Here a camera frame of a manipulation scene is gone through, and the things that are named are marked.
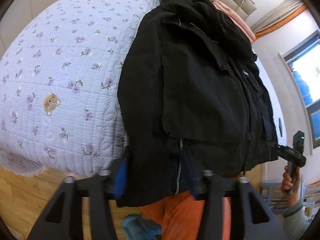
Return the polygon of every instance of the reflective stripe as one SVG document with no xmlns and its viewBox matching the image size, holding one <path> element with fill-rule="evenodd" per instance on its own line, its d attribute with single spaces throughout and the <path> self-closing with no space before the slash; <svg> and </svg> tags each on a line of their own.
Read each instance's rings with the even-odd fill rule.
<svg viewBox="0 0 320 240">
<path fill-rule="evenodd" d="M 182 139 L 180 139 L 180 160 L 179 160 L 179 168 L 178 168 L 178 175 L 177 175 L 177 189 L 175 195 L 179 193 L 179 180 L 180 180 L 180 174 L 181 174 L 181 149 L 182 149 Z"/>
</svg>

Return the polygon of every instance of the black jacket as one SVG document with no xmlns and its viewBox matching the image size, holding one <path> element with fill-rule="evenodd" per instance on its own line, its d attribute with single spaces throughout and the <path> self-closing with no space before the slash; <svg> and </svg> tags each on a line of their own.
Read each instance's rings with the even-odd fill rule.
<svg viewBox="0 0 320 240">
<path fill-rule="evenodd" d="M 130 153 L 119 206 L 188 190 L 180 139 L 199 178 L 203 169 L 233 177 L 270 161 L 276 129 L 256 59 L 209 0 L 161 0 L 145 15 L 118 86 Z"/>
</svg>

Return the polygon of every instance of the wooden floor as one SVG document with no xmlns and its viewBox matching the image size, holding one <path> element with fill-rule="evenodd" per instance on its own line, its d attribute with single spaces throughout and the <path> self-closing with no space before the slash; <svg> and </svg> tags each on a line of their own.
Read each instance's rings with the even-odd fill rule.
<svg viewBox="0 0 320 240">
<path fill-rule="evenodd" d="M 26 239 L 42 209 L 66 176 L 70 176 L 70 173 L 49 169 L 38 176 L 23 177 L 0 168 L 0 215 L 4 222 Z M 258 187 L 262 179 L 262 166 L 255 167 L 247 173 L 247 177 Z M 121 229 L 122 220 L 129 214 L 140 212 L 137 208 L 117 208 L 114 201 L 110 202 L 110 208 L 118 239 L 125 240 Z M 85 240 L 91 239 L 88 211 L 88 199 L 84 198 Z"/>
</svg>

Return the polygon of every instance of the gray sleeve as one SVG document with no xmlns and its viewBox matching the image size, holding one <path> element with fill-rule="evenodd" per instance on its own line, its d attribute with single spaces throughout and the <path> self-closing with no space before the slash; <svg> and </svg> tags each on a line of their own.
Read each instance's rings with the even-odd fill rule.
<svg viewBox="0 0 320 240">
<path fill-rule="evenodd" d="M 303 199 L 299 200 L 295 206 L 287 208 L 283 213 L 283 217 L 283 230 L 288 240 L 300 239 L 310 225 L 304 214 Z"/>
</svg>

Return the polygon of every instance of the orange pants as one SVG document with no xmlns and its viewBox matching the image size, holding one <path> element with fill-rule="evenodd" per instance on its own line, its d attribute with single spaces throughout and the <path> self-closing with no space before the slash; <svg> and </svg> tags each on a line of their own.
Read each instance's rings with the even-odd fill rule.
<svg viewBox="0 0 320 240">
<path fill-rule="evenodd" d="M 203 206 L 204 201 L 194 200 L 189 192 L 183 192 L 139 209 L 162 226 L 162 240 L 196 240 Z M 223 207 L 222 240 L 229 240 L 231 206 L 228 198 L 223 199 Z"/>
</svg>

